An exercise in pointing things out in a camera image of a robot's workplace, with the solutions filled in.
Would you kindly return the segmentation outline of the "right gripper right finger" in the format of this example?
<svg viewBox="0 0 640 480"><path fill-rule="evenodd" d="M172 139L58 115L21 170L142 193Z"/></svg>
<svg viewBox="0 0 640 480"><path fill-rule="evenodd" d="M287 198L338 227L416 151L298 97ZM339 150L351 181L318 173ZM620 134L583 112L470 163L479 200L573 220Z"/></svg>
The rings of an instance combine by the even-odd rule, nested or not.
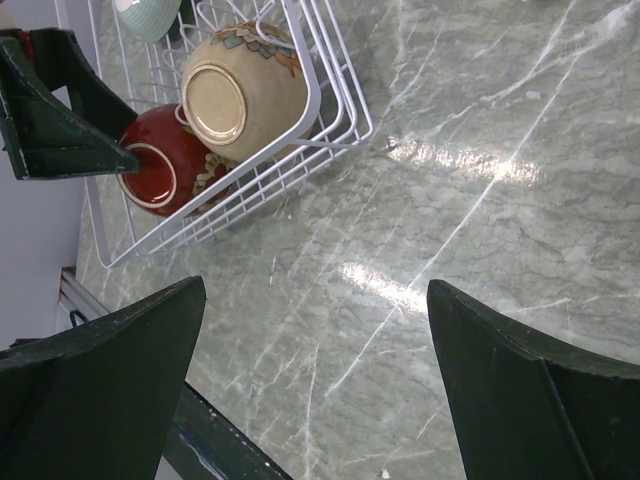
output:
<svg viewBox="0 0 640 480"><path fill-rule="evenodd" d="M443 280L428 317L469 479L636 479L639 368L511 319Z"/></svg>

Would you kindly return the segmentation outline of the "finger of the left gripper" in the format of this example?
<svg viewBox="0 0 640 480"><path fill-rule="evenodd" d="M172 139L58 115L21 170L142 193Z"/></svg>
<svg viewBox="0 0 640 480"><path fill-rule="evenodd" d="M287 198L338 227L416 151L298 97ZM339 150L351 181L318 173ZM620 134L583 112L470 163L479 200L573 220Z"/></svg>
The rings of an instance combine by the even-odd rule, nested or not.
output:
<svg viewBox="0 0 640 480"><path fill-rule="evenodd" d="M19 40L49 90L65 87L74 113L110 139L121 138L137 113L96 74L73 31L34 29L20 32Z"/></svg>
<svg viewBox="0 0 640 480"><path fill-rule="evenodd" d="M71 109L68 90L49 90L19 37L1 39L1 134L19 180L136 173L139 160Z"/></svg>

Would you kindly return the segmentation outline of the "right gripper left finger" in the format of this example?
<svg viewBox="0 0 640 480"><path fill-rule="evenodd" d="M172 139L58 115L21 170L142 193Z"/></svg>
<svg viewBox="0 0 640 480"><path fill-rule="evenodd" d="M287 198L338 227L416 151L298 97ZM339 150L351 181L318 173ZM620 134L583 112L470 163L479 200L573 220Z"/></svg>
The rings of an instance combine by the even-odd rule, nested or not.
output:
<svg viewBox="0 0 640 480"><path fill-rule="evenodd" d="M205 304L189 277L3 351L2 478L154 478Z"/></svg>

